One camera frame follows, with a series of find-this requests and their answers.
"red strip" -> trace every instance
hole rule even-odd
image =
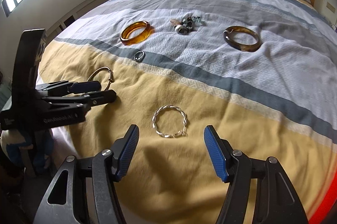
[[[337,172],[322,203],[310,218],[309,224],[320,224],[337,200]]]

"gold bracelet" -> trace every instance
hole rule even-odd
[[[232,40],[231,38],[228,37],[228,35],[232,32],[241,32],[241,33],[246,33],[251,35],[252,37],[255,38],[256,43],[254,44],[241,44],[241,43],[237,43],[236,41]],[[255,33],[254,31],[246,28],[246,27],[242,27],[242,26],[231,26],[228,27],[224,32],[223,32],[223,37],[225,39],[225,41],[232,47],[234,47],[235,49],[241,50],[241,51],[245,51],[245,52],[255,52],[257,49],[260,48],[260,46],[262,45],[262,42],[260,40],[260,37],[257,33]]]
[[[130,34],[141,27],[145,27],[145,29],[137,36],[133,38],[129,38]],[[128,27],[126,27],[123,32],[121,33],[120,39],[121,42],[124,45],[131,45],[131,44],[136,44],[140,43],[148,38],[148,36],[151,34],[151,26],[147,21],[138,21],[135,23],[132,23]]]
[[[109,87],[110,87],[110,84],[112,83],[112,75],[114,74],[111,69],[109,67],[101,67],[101,68],[98,68],[95,72],[93,72],[91,74],[91,76],[88,78],[87,82],[88,81],[92,81],[94,76],[97,75],[99,72],[103,71],[103,70],[108,70],[109,71],[109,80],[107,82],[107,86],[106,88],[104,89],[104,91],[108,90]]]

